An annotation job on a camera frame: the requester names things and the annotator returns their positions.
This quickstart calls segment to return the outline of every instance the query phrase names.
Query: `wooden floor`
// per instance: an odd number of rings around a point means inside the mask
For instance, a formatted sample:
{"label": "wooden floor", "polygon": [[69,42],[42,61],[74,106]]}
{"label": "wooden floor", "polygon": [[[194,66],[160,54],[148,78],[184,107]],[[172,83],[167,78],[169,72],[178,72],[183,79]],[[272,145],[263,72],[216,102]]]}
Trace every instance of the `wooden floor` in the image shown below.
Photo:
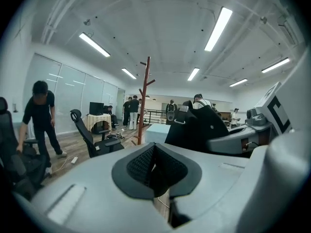
{"label": "wooden floor", "polygon": [[[144,133],[148,128],[149,127],[147,126],[143,128],[142,130],[142,143],[144,143],[145,141]],[[120,126],[117,126],[117,130],[113,131],[113,133],[121,133],[121,129],[123,129],[123,126],[120,123]],[[137,143],[137,139],[134,137],[137,134],[138,134],[138,129],[135,131],[129,131],[128,127],[125,128],[125,132],[122,133],[125,139],[121,141],[124,148],[134,146],[132,141]],[[93,135],[93,138],[94,138],[94,142],[100,141],[102,139],[101,135],[96,135],[96,134]],[[62,175],[70,171],[71,169],[75,168],[79,163],[89,159],[89,154],[87,151],[86,144],[84,140],[82,139],[79,132],[60,135],[57,137],[57,139],[58,139],[61,149],[67,152],[68,159],[67,158],[57,159],[55,151],[50,145],[49,139],[46,138],[46,146],[51,157],[53,174],[52,174],[52,177],[46,178],[43,181],[42,184],[44,186],[49,185],[54,180],[58,179],[59,177],[61,177]],[[71,164],[71,161],[73,160],[74,156],[77,156],[78,160],[73,165]],[[163,196],[161,196],[159,199],[163,203],[169,206],[168,192],[164,194]],[[162,204],[157,198],[154,199],[154,205],[156,209],[161,213],[161,215],[165,217],[166,219],[168,219],[169,208],[167,208],[164,204]]]}

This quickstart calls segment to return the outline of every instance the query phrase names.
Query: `person's hand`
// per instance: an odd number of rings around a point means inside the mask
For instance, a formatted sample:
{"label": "person's hand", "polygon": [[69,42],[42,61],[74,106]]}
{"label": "person's hand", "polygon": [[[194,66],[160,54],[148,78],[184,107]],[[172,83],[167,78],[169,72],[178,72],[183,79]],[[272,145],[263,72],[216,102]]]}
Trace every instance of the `person's hand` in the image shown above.
{"label": "person's hand", "polygon": [[55,119],[54,118],[51,119],[51,125],[53,128],[55,127]]}
{"label": "person's hand", "polygon": [[16,151],[20,154],[23,151],[23,145],[19,144],[16,148]]}

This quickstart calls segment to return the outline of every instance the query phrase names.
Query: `white shirt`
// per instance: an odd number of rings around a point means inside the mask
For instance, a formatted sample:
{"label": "white shirt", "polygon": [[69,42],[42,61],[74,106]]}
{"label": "white shirt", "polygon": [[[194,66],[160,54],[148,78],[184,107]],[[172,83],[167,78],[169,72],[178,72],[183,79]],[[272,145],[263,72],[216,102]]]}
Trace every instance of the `white shirt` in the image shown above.
{"label": "white shirt", "polygon": [[234,124],[234,125],[236,125],[237,123],[238,123],[238,117],[237,117],[237,114],[235,113],[235,112],[233,112],[232,113],[232,115],[231,115],[231,124]]}
{"label": "white shirt", "polygon": [[[211,108],[213,108],[213,105],[212,105],[212,103],[211,103],[210,101],[208,101],[208,100],[206,100],[206,99],[201,99],[201,100],[199,100],[199,101],[202,102],[203,104],[209,105]],[[203,108],[203,105],[200,104],[200,103],[195,102],[195,103],[193,104],[193,108],[194,108],[194,109],[201,109],[201,108]]]}

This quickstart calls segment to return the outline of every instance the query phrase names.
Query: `black pants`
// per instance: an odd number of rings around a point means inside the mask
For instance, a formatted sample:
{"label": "black pants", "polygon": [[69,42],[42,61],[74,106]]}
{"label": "black pants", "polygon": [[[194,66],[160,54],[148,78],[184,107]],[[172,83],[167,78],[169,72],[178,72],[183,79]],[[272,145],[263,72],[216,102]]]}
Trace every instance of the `black pants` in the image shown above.
{"label": "black pants", "polygon": [[35,138],[38,141],[38,148],[41,155],[44,155],[47,158],[47,167],[51,167],[51,159],[47,150],[47,146],[45,146],[45,137],[44,132],[48,134],[50,139],[50,143],[54,148],[56,154],[61,154],[63,151],[60,149],[59,143],[56,139],[55,129],[49,125],[45,128],[36,128],[34,127]]}
{"label": "black pants", "polygon": [[137,120],[136,120],[136,124],[138,124],[138,119],[140,117],[140,114],[137,114]]}
{"label": "black pants", "polygon": [[116,115],[111,115],[112,128],[115,128],[117,123],[118,123],[118,120],[117,120]]}
{"label": "black pants", "polygon": [[123,120],[124,126],[127,126],[129,119],[130,119],[130,113],[127,111],[124,111],[124,120]]}

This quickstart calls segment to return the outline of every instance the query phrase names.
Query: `white cable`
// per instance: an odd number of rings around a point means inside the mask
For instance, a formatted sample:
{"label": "white cable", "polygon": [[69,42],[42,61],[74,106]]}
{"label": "white cable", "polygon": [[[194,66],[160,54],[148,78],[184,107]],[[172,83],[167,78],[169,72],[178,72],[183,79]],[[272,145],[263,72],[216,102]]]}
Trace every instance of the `white cable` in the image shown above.
{"label": "white cable", "polygon": [[159,200],[162,204],[164,204],[167,208],[169,208],[169,206],[167,206],[165,203],[163,203],[163,202],[159,199],[159,197],[157,198],[157,200]]}
{"label": "white cable", "polygon": [[78,158],[78,156],[76,156],[76,155],[69,156],[69,157],[65,160],[64,164],[65,164],[65,163],[66,163],[66,161],[67,161],[69,158],[71,158],[71,157],[77,157],[77,158]]}

